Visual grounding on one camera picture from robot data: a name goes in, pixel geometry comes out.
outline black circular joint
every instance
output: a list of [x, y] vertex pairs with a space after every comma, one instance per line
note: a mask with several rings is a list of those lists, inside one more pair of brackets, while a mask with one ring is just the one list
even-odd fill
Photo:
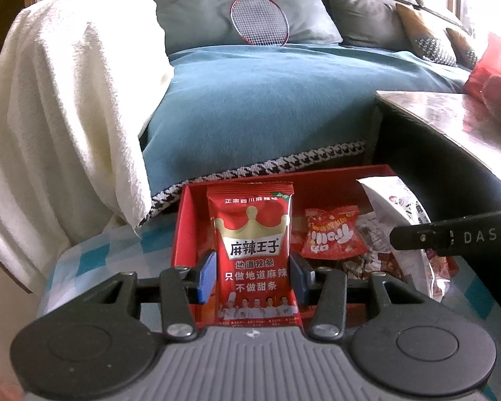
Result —
[[418, 325], [397, 336], [397, 347], [412, 359], [439, 362], [458, 350], [458, 339], [451, 332], [432, 325]]
[[52, 322], [41, 318], [11, 346], [23, 387], [55, 400], [90, 400], [119, 391], [150, 367], [157, 351], [151, 332], [134, 318]]
[[392, 305], [357, 330], [351, 356], [368, 379], [418, 397], [452, 397], [485, 383], [495, 364], [494, 341], [434, 305]]

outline coffee table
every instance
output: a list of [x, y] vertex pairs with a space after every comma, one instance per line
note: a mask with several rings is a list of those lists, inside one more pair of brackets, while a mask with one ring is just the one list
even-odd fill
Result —
[[[432, 92], [378, 91], [376, 101], [373, 161], [389, 164], [433, 221], [501, 210], [501, 127], [483, 104]], [[501, 257], [468, 263], [501, 305]]]

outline gold crown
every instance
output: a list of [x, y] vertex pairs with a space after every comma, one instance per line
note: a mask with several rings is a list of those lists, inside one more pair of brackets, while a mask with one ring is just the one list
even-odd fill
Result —
[[232, 230], [224, 226], [223, 219], [215, 219], [215, 227], [219, 230], [222, 237], [233, 239], [257, 239], [261, 237], [268, 237], [271, 235], [282, 234], [286, 230], [286, 226], [290, 224], [290, 216], [287, 214], [282, 215], [281, 222], [277, 226], [271, 228], [263, 226], [256, 221], [258, 208], [255, 206], [247, 207], [245, 213], [249, 219], [247, 224], [243, 227]]

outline table top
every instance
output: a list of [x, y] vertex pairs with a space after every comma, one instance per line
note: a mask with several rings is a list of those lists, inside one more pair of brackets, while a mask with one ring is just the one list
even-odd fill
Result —
[[377, 99], [436, 131], [501, 180], [501, 126], [468, 95], [377, 91]]

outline badminton racket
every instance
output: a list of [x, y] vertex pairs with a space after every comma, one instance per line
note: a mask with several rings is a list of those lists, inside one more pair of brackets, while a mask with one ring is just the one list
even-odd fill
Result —
[[286, 45], [290, 26], [273, 0], [234, 0], [230, 18], [239, 36], [250, 45]]

